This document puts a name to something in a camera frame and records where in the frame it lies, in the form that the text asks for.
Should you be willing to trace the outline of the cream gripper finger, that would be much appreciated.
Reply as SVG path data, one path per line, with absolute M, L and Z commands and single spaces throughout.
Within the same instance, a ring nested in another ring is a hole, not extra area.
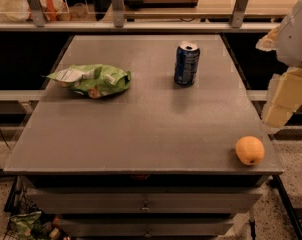
M 281 129 L 302 106 L 302 68 L 289 67 L 282 75 L 274 74 L 269 82 L 262 123 Z
M 277 48 L 279 28 L 273 28 L 265 36 L 258 40 L 256 48 L 261 51 L 274 51 Z

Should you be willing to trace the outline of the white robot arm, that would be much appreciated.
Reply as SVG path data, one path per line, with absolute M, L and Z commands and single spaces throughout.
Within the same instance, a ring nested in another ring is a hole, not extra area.
M 257 42 L 256 48 L 275 51 L 277 60 L 288 66 L 282 75 L 272 76 L 261 114 L 262 130 L 276 133 L 302 106 L 302 0 L 278 27 Z

